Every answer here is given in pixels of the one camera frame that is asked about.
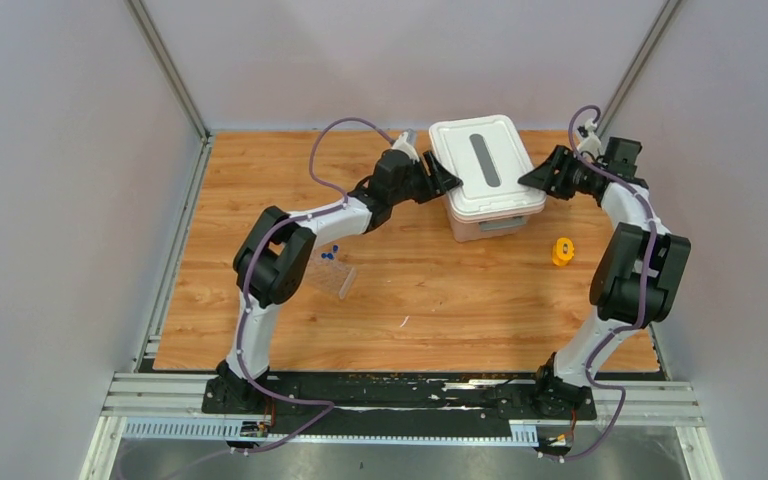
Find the white plastic lid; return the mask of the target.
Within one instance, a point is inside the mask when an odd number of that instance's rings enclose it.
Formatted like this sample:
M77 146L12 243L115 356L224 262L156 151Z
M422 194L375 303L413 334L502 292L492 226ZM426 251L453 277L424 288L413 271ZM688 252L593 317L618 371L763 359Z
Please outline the white plastic lid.
M534 165L508 116L439 121L428 133L436 159L461 180L447 193L458 221L474 224L525 217L544 209L546 193L519 183Z

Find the pink plastic bin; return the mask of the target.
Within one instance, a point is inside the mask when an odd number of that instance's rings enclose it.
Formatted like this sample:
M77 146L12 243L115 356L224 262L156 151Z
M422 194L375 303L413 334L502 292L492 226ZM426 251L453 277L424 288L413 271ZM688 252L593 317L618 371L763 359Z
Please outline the pink plastic bin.
M447 200L445 205L452 235L460 243L517 233L545 206L537 204L528 208L462 215L457 212L451 200Z

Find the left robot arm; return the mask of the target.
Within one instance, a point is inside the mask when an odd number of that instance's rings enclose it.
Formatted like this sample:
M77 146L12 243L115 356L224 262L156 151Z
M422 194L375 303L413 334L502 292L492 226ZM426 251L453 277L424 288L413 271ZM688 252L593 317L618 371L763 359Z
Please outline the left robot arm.
M278 315L301 286L316 250L379 228L402 202L423 204L462 184L432 152L415 159L391 148L370 175L333 203L299 212L266 208L232 262L240 293L239 319L230 351L208 383L205 408L253 413L264 405L263 382Z

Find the clear test tube rack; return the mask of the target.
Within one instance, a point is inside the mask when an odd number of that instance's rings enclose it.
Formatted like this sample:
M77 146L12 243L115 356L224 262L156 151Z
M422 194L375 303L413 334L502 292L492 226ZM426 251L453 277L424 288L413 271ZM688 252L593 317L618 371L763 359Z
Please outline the clear test tube rack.
M343 300L347 297L357 269L337 258L323 259L321 254L308 261L304 281L312 287Z

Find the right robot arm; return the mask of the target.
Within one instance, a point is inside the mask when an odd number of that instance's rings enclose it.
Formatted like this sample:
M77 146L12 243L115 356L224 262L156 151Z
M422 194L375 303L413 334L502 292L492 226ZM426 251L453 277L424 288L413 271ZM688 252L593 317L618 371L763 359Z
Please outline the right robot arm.
M647 182L638 177L639 142L611 138L594 155L558 145L520 184L569 200L593 197L614 227L589 290L592 313L573 339L535 376L531 404L544 417L582 408L596 374L626 339L670 313L691 252L655 213Z

